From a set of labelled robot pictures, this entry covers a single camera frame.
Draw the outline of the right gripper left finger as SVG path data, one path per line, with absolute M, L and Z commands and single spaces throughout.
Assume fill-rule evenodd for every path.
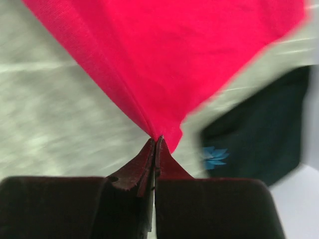
M 0 183 L 3 239 L 145 239 L 155 142 L 107 177 L 12 176 Z

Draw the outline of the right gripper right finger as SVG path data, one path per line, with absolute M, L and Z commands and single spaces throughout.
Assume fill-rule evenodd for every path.
M 160 137 L 155 154 L 159 239 L 283 239 L 273 197 L 260 180 L 196 179 Z

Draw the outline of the crimson red t shirt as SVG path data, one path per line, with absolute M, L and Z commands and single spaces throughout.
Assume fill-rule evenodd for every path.
M 305 18 L 303 0 L 27 0 L 105 94 L 170 151 L 181 123 Z

